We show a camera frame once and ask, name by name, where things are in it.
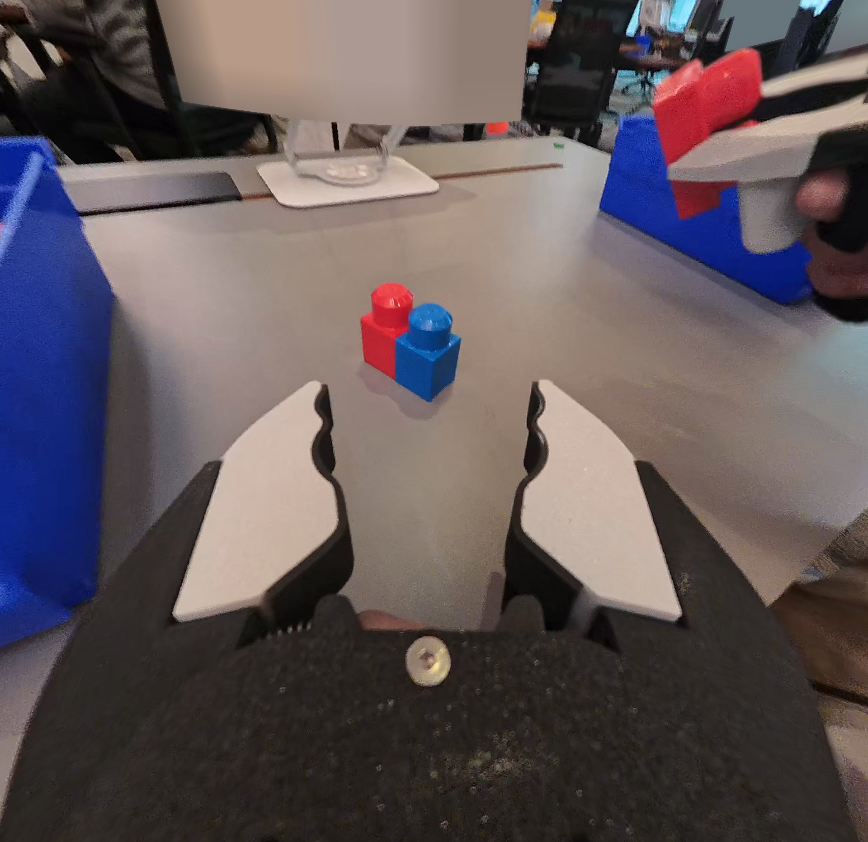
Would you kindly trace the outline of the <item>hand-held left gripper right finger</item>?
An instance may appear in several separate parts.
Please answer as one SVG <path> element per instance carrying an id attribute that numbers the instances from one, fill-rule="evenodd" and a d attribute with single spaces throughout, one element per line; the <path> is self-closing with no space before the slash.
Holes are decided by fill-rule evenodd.
<path id="1" fill-rule="evenodd" d="M 592 623 L 602 609 L 682 616 L 635 457 L 551 381 L 531 385 L 525 475 L 505 543 L 505 600 L 532 596 L 545 623 Z"/>

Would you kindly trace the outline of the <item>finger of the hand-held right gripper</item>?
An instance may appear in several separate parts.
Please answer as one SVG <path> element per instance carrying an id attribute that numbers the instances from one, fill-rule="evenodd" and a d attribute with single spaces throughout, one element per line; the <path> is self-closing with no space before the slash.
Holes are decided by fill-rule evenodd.
<path id="1" fill-rule="evenodd" d="M 755 121 L 826 109 L 866 97 L 867 54 L 842 53 L 766 80 L 754 108 Z"/>
<path id="2" fill-rule="evenodd" d="M 866 97 L 810 113 L 792 114 L 757 123 L 745 131 L 737 147 L 735 186 L 739 200 L 741 240 L 755 254 L 782 251 L 807 228 L 797 212 L 795 196 L 819 140 L 866 124 Z"/>

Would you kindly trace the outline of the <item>person's beige trousers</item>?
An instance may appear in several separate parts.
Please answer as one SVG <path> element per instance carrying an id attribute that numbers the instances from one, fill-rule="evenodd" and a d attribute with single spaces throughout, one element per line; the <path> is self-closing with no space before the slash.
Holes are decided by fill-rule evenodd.
<path id="1" fill-rule="evenodd" d="M 867 512 L 770 607 L 821 695 L 867 706 Z"/>

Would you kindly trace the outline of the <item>white document stand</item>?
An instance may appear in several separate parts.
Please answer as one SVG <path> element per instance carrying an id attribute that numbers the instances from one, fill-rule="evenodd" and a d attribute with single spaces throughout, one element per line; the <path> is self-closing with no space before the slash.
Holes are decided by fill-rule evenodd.
<path id="1" fill-rule="evenodd" d="M 362 202 L 429 196 L 439 183 L 396 155 L 407 126 L 392 125 L 374 147 L 307 152 L 320 121 L 289 120 L 281 160 L 261 163 L 257 173 L 282 207 L 307 210 Z"/>

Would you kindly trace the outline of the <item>blue plastic bin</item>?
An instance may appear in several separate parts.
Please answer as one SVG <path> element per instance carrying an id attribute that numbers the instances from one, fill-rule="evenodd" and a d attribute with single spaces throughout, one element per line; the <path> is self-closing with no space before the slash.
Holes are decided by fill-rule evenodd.
<path id="1" fill-rule="evenodd" d="M 737 190 L 693 218 L 679 218 L 651 114 L 623 116 L 600 210 L 780 305 L 808 299 L 808 251 L 798 242 L 759 255 L 745 249 Z"/>
<path id="2" fill-rule="evenodd" d="M 1 145 L 1 645 L 95 593 L 114 294 L 48 144 Z"/>

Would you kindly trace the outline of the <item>blue toy block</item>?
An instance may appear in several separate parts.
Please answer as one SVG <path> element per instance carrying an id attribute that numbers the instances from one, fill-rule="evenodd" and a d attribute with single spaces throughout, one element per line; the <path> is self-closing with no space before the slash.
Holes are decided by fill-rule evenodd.
<path id="1" fill-rule="evenodd" d="M 394 378 L 425 402 L 432 402 L 455 380 L 461 338 L 452 331 L 452 323 L 442 305 L 418 305 L 409 314 L 406 331 L 396 339 Z"/>

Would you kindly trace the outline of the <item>black office chair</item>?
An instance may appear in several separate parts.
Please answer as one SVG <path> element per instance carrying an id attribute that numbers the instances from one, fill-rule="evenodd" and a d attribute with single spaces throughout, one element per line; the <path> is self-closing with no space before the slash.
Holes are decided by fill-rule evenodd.
<path id="1" fill-rule="evenodd" d="M 522 117 L 595 148 L 602 133 L 627 26 L 640 0 L 561 0 L 544 45 L 529 47 Z"/>

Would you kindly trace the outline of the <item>red double toy block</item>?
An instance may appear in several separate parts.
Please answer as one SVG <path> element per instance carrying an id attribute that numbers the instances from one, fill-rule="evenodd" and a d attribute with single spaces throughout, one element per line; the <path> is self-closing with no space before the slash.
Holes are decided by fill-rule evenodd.
<path id="1" fill-rule="evenodd" d="M 653 113 L 680 219 L 718 207 L 737 180 L 738 144 L 762 99 L 759 53 L 748 47 L 708 66 L 689 61 L 656 89 Z"/>

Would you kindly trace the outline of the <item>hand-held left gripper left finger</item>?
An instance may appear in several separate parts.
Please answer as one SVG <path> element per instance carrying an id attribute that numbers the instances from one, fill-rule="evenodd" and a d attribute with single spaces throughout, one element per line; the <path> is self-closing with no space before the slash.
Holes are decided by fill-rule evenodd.
<path id="1" fill-rule="evenodd" d="M 328 387 L 310 381 L 228 448 L 174 619 L 253 610 L 267 623 L 306 623 L 347 584 L 353 543 L 332 428 Z"/>

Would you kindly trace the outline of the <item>person's right hand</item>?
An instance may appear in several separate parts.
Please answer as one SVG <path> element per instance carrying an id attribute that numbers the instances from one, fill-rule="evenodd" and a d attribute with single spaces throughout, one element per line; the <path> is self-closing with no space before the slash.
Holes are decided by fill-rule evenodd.
<path id="1" fill-rule="evenodd" d="M 867 167 L 808 175 L 795 196 L 807 219 L 802 243 L 807 274 L 821 309 L 841 322 L 867 322 Z"/>

